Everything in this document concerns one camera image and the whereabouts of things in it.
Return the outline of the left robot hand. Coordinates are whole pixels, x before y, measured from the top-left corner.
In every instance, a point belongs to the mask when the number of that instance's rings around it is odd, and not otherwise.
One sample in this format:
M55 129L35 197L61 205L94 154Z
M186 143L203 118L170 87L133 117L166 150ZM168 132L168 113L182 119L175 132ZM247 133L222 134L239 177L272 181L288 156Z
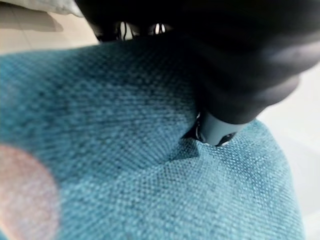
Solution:
M116 24L135 37L162 24L180 35L196 72L196 137L229 142L265 108L285 99L299 74L320 61L317 0L79 0L77 6L103 41Z

